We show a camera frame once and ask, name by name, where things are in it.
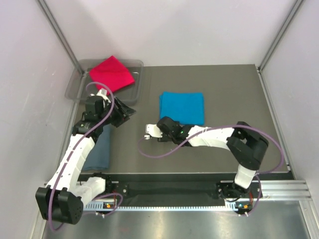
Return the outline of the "bright blue t-shirt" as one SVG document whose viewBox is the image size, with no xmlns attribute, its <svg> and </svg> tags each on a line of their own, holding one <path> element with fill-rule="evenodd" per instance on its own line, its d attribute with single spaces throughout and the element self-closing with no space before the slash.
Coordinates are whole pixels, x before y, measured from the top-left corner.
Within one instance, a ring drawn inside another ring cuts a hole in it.
<svg viewBox="0 0 319 239">
<path fill-rule="evenodd" d="M 163 92 L 159 96 L 159 118 L 164 117 L 180 124 L 204 125 L 203 93 Z"/>
</svg>

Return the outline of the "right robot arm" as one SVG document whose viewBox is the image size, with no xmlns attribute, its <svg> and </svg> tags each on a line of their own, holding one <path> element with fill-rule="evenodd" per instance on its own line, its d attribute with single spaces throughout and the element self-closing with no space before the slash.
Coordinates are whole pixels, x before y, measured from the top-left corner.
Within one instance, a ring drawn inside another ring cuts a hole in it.
<svg viewBox="0 0 319 239">
<path fill-rule="evenodd" d="M 188 147 L 218 147 L 229 150 L 239 163 L 232 186 L 220 191 L 224 198 L 241 198 L 251 191 L 253 177 L 260 169 L 269 142 L 258 132 L 241 126 L 245 122 L 237 122 L 238 127 L 212 129 L 197 125 L 180 125 L 169 117 L 164 117 L 155 125 L 146 126 L 150 136 L 159 142 L 171 141 L 177 145 L 185 143 Z"/>
</svg>

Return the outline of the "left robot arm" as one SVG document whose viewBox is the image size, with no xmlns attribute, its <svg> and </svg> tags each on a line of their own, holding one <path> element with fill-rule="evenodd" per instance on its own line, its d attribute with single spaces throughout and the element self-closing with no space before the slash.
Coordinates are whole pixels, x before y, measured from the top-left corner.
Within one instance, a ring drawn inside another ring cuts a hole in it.
<svg viewBox="0 0 319 239">
<path fill-rule="evenodd" d="M 97 93 L 86 99 L 85 110 L 73 126 L 68 148 L 57 171 L 45 187 L 36 191 L 35 198 L 45 220 L 75 225 L 91 201 L 99 195 L 106 198 L 112 194 L 113 185 L 101 174 L 94 174 L 82 185 L 77 181 L 104 126 L 119 127 L 135 113 L 136 110 L 117 97 L 110 100 Z"/>
</svg>

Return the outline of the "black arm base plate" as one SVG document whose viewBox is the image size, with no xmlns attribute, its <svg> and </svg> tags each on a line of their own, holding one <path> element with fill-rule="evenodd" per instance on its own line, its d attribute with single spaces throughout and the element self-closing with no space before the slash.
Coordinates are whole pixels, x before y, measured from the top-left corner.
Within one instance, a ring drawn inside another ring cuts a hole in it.
<svg viewBox="0 0 319 239">
<path fill-rule="evenodd" d="M 257 199 L 261 192 L 258 183 L 241 189 L 232 182 L 107 182 L 106 193 L 121 193 L 125 198 L 141 195 L 198 195 L 211 199 Z"/>
</svg>

